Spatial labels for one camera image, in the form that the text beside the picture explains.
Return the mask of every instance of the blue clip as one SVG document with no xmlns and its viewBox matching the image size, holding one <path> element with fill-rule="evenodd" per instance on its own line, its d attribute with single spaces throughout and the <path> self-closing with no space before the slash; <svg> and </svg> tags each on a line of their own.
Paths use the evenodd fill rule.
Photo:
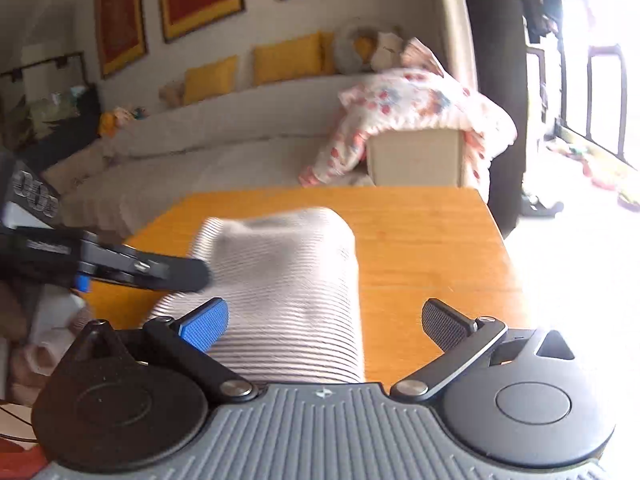
<svg viewBox="0 0 640 480">
<path fill-rule="evenodd" d="M 201 352 L 211 348 L 226 331 L 229 307 L 222 298 L 213 298 L 175 321 L 178 335 Z"/>
<path fill-rule="evenodd" d="M 89 292 L 91 279 L 86 274 L 76 274 L 76 287 L 79 292 Z"/>
</svg>

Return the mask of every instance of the dark curtain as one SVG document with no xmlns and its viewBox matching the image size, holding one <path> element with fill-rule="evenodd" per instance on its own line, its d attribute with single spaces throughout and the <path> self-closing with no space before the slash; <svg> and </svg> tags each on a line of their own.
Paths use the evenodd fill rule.
<svg viewBox="0 0 640 480">
<path fill-rule="evenodd" d="M 504 237 L 520 214 L 527 135 L 527 52 L 522 0 L 466 0 L 479 91 L 501 106 L 518 130 L 490 168 L 489 209 Z"/>
</svg>

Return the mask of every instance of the orange table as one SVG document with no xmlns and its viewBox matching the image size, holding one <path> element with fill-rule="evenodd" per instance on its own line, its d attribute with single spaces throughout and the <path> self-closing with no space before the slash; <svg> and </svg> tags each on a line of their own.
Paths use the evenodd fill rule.
<svg viewBox="0 0 640 480">
<path fill-rule="evenodd" d="M 208 217 L 250 218 L 311 206 L 333 209 L 356 237 L 368 381 L 388 388 L 440 354 L 420 324 L 422 304 L 431 297 L 469 317 L 489 314 L 510 326 L 535 326 L 500 233 L 470 189 L 325 187 L 196 194 L 127 243 L 184 256 Z M 96 283 L 87 299 L 98 317 L 132 328 L 160 297 Z"/>
</svg>

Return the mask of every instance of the floral fabric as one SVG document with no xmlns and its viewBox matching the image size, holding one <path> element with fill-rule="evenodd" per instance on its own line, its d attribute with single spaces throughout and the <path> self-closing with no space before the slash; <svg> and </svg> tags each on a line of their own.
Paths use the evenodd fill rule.
<svg viewBox="0 0 640 480">
<path fill-rule="evenodd" d="M 431 62 L 417 62 L 415 52 L 403 63 L 420 68 L 396 68 L 366 76 L 342 92 L 344 117 L 314 165 L 299 177 L 302 186 L 316 186 L 351 171 L 362 158 L 370 136 L 398 131 L 451 129 L 463 132 L 462 185 L 474 187 L 487 201 L 489 165 L 516 137 L 509 115 L 483 95 L 464 88 L 444 72 L 430 50 L 417 40 L 407 47 L 423 49 Z"/>
</svg>

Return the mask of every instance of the white towel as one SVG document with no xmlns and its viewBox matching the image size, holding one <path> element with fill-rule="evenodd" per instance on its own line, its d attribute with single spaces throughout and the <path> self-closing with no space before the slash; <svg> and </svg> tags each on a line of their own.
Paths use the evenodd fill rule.
<svg viewBox="0 0 640 480">
<path fill-rule="evenodd" d="M 247 380 L 364 381 L 354 236 L 335 212 L 210 218 L 190 256 L 207 262 L 212 285 L 166 296 L 150 317 L 178 318 L 220 297 L 229 326 L 208 353 Z"/>
</svg>

